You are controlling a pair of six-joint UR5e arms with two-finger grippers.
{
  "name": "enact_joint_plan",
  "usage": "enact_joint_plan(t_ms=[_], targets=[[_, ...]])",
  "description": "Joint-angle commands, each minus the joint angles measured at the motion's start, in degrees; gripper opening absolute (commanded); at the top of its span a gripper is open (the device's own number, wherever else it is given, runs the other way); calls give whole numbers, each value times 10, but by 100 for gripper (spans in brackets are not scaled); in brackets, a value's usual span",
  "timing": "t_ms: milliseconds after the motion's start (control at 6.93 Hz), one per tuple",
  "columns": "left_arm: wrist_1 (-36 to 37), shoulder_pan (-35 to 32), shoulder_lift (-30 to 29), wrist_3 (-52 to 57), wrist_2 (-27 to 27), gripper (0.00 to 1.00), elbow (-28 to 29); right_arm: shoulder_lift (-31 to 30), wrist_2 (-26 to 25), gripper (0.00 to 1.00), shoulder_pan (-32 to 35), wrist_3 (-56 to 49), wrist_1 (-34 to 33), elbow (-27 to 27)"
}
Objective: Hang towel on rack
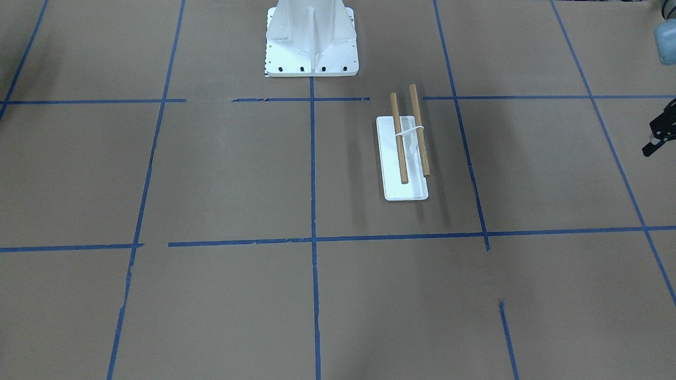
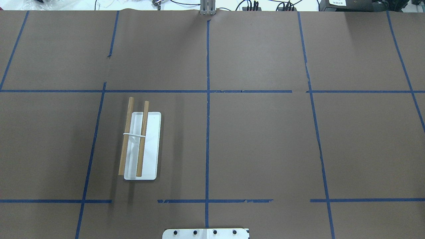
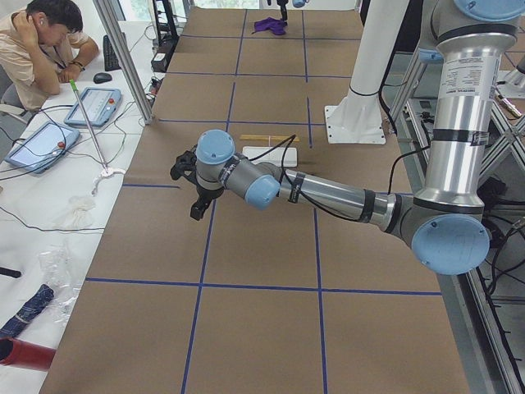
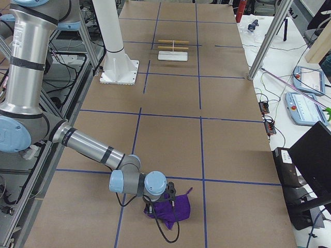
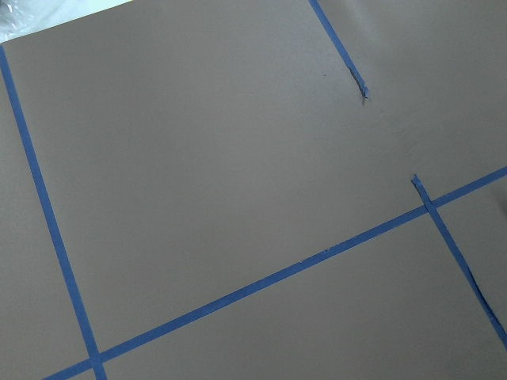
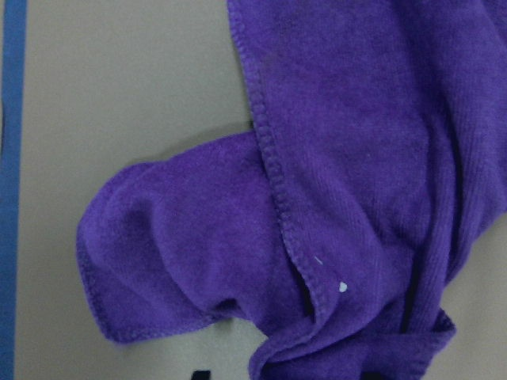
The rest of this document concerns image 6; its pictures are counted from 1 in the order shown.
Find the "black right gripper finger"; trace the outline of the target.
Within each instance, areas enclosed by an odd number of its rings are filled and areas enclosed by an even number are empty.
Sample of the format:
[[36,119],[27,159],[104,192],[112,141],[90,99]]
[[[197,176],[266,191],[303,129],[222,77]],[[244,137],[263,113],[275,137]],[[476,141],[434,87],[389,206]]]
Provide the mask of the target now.
[[191,380],[210,380],[210,370],[193,371]]

